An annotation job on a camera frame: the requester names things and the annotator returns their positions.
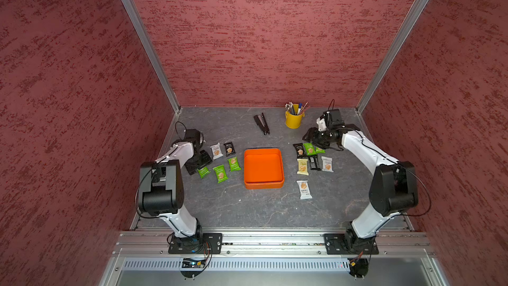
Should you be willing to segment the green cookie pack bottom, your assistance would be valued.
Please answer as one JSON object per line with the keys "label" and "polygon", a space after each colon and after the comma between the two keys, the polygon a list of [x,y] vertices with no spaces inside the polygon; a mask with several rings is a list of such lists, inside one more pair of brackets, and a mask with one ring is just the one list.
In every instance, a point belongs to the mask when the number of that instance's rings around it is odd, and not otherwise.
{"label": "green cookie pack bottom", "polygon": [[205,166],[201,169],[198,169],[198,174],[201,179],[204,179],[207,175],[210,174],[210,170]]}

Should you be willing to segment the white cookie pack top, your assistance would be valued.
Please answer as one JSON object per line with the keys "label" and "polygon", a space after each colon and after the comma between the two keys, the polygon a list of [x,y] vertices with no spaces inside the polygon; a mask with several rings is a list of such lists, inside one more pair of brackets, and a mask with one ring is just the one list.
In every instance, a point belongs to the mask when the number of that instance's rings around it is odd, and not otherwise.
{"label": "white cookie pack top", "polygon": [[224,154],[222,153],[221,147],[220,147],[220,143],[211,145],[210,149],[212,151],[213,160],[217,160],[217,159],[224,156]]}

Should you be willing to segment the white cookie pack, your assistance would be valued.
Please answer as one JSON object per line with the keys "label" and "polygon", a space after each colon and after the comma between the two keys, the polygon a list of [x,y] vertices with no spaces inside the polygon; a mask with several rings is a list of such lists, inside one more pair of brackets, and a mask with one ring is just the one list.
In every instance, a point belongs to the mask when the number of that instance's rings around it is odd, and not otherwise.
{"label": "white cookie pack", "polygon": [[211,145],[210,149],[212,151],[213,160],[217,160],[217,159],[224,156],[224,154],[222,153],[221,147],[220,147],[220,143]]}
{"label": "white cookie pack", "polygon": [[301,200],[312,199],[312,194],[310,192],[308,181],[298,180],[297,184],[300,192],[300,199]]}

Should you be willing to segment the green cookie pack hidden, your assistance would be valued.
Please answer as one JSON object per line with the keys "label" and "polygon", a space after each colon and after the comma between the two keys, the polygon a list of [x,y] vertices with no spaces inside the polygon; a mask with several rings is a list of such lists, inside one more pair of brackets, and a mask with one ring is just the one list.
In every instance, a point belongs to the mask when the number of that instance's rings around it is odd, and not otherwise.
{"label": "green cookie pack hidden", "polygon": [[311,143],[304,143],[303,146],[304,146],[304,149],[305,149],[305,152],[306,152],[307,156],[314,156],[314,155],[317,154],[316,153],[316,149],[315,149],[313,144],[311,144]]}

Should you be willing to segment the black cookie pack top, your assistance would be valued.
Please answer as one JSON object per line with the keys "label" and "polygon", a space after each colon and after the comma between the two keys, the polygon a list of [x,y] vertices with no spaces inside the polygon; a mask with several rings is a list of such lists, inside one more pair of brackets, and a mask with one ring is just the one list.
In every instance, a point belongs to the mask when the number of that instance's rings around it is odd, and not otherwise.
{"label": "black cookie pack top", "polygon": [[303,143],[293,144],[293,147],[294,147],[294,149],[296,151],[296,155],[297,155],[298,159],[307,158],[306,151],[305,151]]}

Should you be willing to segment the black cookie pack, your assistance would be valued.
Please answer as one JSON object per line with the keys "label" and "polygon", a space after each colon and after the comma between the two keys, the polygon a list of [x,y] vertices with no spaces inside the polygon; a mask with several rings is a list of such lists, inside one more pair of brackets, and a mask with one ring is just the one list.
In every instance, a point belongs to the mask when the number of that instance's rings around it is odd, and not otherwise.
{"label": "black cookie pack", "polygon": [[303,143],[293,144],[293,147],[294,147],[294,149],[296,151],[296,155],[297,155],[298,159],[307,158],[306,151],[305,151]]}
{"label": "black cookie pack", "polygon": [[321,170],[317,156],[309,156],[308,161],[309,161],[311,170],[316,170],[316,171]]}
{"label": "black cookie pack", "polygon": [[233,142],[225,142],[224,148],[227,157],[233,156],[236,153]]}

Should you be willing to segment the white cookie pack sideways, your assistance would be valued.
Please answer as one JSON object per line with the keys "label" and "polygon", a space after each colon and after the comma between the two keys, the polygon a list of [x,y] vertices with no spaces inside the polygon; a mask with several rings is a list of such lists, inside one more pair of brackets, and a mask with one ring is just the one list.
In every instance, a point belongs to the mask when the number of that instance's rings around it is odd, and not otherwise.
{"label": "white cookie pack sideways", "polygon": [[329,157],[321,157],[322,166],[321,170],[324,172],[333,172],[333,159]]}

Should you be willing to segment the green cookie pack edge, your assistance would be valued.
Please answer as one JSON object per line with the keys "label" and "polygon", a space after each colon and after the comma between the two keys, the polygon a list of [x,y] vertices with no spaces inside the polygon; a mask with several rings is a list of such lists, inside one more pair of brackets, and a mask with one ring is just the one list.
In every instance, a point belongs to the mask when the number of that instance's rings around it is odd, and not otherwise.
{"label": "green cookie pack edge", "polygon": [[224,165],[216,166],[213,168],[213,170],[216,174],[217,182],[219,184],[228,180],[228,175],[226,173],[226,169],[225,169]]}

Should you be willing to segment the black cookie pack bottom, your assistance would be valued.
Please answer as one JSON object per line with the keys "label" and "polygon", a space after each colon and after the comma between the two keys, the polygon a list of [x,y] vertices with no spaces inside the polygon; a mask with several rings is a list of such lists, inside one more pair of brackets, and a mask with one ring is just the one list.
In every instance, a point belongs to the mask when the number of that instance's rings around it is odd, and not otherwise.
{"label": "black cookie pack bottom", "polygon": [[227,157],[233,156],[236,153],[233,142],[225,142],[224,148]]}

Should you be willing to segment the cream cookie pack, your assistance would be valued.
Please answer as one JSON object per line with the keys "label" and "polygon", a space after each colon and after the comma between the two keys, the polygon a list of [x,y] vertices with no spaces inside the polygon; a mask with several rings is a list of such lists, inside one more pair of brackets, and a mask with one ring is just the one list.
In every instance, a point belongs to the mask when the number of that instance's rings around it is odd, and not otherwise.
{"label": "cream cookie pack", "polygon": [[297,159],[297,163],[298,163],[297,174],[302,175],[302,176],[308,176],[309,175],[308,160],[306,158],[305,159],[299,158],[299,159]]}

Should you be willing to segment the white cookie pack bottom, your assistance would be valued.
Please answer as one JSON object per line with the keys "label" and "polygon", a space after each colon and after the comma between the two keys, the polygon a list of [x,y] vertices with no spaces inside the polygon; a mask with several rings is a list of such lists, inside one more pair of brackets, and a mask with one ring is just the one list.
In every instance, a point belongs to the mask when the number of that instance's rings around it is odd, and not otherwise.
{"label": "white cookie pack bottom", "polygon": [[301,200],[312,199],[312,194],[310,192],[308,181],[298,180],[297,184],[300,192],[300,199]]}

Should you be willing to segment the orange storage box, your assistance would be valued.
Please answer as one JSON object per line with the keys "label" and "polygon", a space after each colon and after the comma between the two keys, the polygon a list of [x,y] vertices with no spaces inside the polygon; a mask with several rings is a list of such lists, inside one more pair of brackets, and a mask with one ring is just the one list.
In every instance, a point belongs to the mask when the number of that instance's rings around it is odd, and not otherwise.
{"label": "orange storage box", "polygon": [[284,185],[284,166],[277,148],[256,148],[244,152],[244,185],[247,189],[280,189]]}

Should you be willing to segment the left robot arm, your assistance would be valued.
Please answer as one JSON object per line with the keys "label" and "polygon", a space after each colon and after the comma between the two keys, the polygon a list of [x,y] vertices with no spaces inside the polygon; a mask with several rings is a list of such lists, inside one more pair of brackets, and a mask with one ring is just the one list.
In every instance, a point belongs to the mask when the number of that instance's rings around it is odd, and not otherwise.
{"label": "left robot arm", "polygon": [[136,190],[136,212],[140,218],[162,220],[181,245],[203,243],[201,225],[184,204],[182,168],[193,156],[192,143],[175,143],[164,157],[140,166]]}

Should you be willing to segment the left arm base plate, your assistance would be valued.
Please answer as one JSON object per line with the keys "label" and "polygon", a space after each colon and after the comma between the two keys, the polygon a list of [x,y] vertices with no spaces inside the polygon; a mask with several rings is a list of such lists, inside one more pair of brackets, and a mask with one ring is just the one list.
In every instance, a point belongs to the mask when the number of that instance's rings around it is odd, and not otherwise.
{"label": "left arm base plate", "polygon": [[169,254],[217,255],[221,253],[222,242],[222,233],[202,233],[184,238],[171,234],[167,237]]}

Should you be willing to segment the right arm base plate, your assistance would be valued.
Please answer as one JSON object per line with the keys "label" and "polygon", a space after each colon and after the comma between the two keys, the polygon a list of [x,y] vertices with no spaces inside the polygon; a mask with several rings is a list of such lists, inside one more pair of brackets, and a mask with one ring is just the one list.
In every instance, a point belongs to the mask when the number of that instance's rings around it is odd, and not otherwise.
{"label": "right arm base plate", "polygon": [[359,238],[353,231],[343,234],[324,234],[324,245],[327,255],[379,254],[375,237]]}

